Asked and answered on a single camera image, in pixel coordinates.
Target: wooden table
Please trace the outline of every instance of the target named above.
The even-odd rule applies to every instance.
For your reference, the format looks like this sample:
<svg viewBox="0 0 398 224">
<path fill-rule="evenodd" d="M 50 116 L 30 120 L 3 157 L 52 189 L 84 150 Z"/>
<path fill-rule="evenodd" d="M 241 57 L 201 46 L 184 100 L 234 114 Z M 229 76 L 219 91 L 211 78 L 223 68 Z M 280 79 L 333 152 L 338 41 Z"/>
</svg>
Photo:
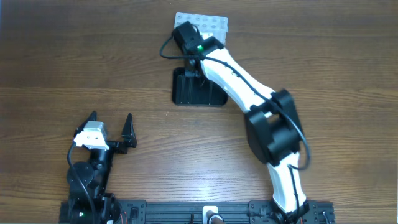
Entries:
<svg viewBox="0 0 398 224">
<path fill-rule="evenodd" d="M 114 159 L 108 192 L 148 201 L 270 200 L 243 116 L 178 107 L 159 57 L 176 12 L 229 18 L 227 48 L 252 76 L 295 97 L 312 147 L 308 198 L 337 223 L 395 223 L 395 1 L 14 1 L 0 30 L 0 222 L 58 221 L 74 129 L 96 110 L 110 139 L 133 114 L 138 147 Z M 174 44 L 167 50 L 178 53 Z M 87 160 L 77 150 L 74 161 Z"/>
</svg>

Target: gray egg carton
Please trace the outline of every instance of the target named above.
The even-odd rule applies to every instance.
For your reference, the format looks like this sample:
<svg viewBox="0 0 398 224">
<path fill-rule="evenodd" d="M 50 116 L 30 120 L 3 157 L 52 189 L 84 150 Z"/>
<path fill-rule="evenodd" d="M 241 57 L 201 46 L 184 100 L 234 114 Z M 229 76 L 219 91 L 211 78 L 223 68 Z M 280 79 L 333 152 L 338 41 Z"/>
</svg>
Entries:
<svg viewBox="0 0 398 224">
<path fill-rule="evenodd" d="M 187 21 L 195 24 L 199 28 L 204 39 L 214 36 L 225 45 L 226 33 L 228 32 L 227 17 L 178 12 L 175 14 L 174 28 Z"/>
</svg>

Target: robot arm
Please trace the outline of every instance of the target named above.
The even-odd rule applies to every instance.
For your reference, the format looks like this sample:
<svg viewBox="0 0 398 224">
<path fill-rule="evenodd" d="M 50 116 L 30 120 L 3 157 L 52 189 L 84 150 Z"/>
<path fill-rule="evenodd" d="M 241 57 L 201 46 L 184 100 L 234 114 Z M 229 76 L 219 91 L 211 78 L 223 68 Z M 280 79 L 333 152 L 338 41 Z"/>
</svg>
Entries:
<svg viewBox="0 0 398 224">
<path fill-rule="evenodd" d="M 286 90 L 275 92 L 259 83 L 233 60 L 223 44 L 214 37 L 204 40 L 191 23 L 186 22 L 176 27 L 172 37 L 184 55 L 188 56 L 185 58 L 190 61 L 186 65 L 200 71 L 224 89 L 242 109 L 250 148 L 261 162 L 267 164 L 280 223 L 283 223 L 282 220 L 293 222 L 306 212 L 307 201 L 298 170 L 289 167 L 298 166 L 301 140 L 298 132 L 284 117 L 289 116 L 301 129 L 293 98 Z M 278 113 L 272 104 L 279 106 L 285 113 Z M 279 117 L 269 121 L 273 115 Z"/>
</svg>

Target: wood grain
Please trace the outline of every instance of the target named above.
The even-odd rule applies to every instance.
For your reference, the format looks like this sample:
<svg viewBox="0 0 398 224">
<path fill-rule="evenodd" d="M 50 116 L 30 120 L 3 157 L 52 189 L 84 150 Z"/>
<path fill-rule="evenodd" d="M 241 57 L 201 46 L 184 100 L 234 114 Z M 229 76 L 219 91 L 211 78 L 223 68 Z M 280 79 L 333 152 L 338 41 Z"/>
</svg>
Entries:
<svg viewBox="0 0 398 224">
<path fill-rule="evenodd" d="M 138 147 L 114 160 L 108 191 L 148 201 L 272 198 L 243 116 L 177 107 L 158 56 L 176 12 L 229 18 L 227 48 L 260 82 L 295 97 L 313 151 L 307 197 L 337 223 L 395 223 L 396 1 L 3 0 L 0 222 L 58 221 L 72 132 L 92 110 L 117 139 L 133 114 Z M 167 48 L 179 54 L 176 46 Z M 76 151 L 74 161 L 86 160 Z"/>
</svg>

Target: black object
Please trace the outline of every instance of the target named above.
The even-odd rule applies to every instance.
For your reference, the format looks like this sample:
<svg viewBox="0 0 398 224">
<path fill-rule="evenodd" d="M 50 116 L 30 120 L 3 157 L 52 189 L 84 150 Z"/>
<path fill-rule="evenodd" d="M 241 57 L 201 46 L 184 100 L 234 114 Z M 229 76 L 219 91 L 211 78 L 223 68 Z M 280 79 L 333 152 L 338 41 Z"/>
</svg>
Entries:
<svg viewBox="0 0 398 224">
<path fill-rule="evenodd" d="M 292 96 L 287 90 L 271 94 L 270 99 L 276 103 L 292 119 L 302 132 L 299 116 L 294 106 Z M 260 106 L 251 106 L 251 110 L 244 115 L 248 143 L 257 158 L 273 166 L 290 153 L 300 150 L 301 138 L 295 128 L 286 119 L 275 111 L 270 102 L 266 101 Z M 276 119 L 267 119 L 265 114 L 271 112 Z"/>
<path fill-rule="evenodd" d="M 96 112 L 84 121 L 76 129 L 74 136 L 83 131 L 88 121 L 96 121 Z M 94 203 L 96 214 L 95 220 L 98 223 L 106 223 L 107 220 L 117 221 L 121 214 L 121 206 L 114 194 L 105 193 L 111 172 L 114 153 L 127 154 L 129 147 L 136 147 L 137 140 L 132 126 L 132 115 L 129 114 L 122 130 L 123 142 L 106 141 L 109 150 L 91 148 L 90 158 L 87 162 L 76 162 L 73 167 L 77 172 L 81 183 L 92 202 Z M 93 220 L 90 200 L 86 197 L 80 181 L 74 178 L 71 168 L 67 174 L 69 183 L 68 212 L 66 220 L 68 223 L 90 223 Z"/>
<path fill-rule="evenodd" d="M 129 224 L 187 224 L 202 223 L 205 205 L 215 205 L 228 224 L 276 224 L 273 201 L 250 202 L 146 202 L 145 200 L 120 200 L 121 209 L 127 213 Z M 335 224 L 332 203 L 308 201 L 309 211 L 304 214 L 304 224 L 329 224 L 323 216 L 327 213 L 330 224 Z M 66 223 L 67 206 L 60 209 L 60 223 Z"/>
<path fill-rule="evenodd" d="M 187 76 L 186 68 L 173 72 L 172 101 L 178 106 L 223 106 L 228 95 L 204 76 Z"/>
<path fill-rule="evenodd" d="M 204 57 L 222 49 L 224 45 L 214 37 L 203 40 L 197 27 L 189 22 L 176 27 L 172 37 L 184 55 Z M 186 59 L 184 68 L 173 72 L 172 101 L 179 106 L 223 106 L 228 95 L 214 82 L 208 80 L 201 70 L 199 57 Z"/>
</svg>

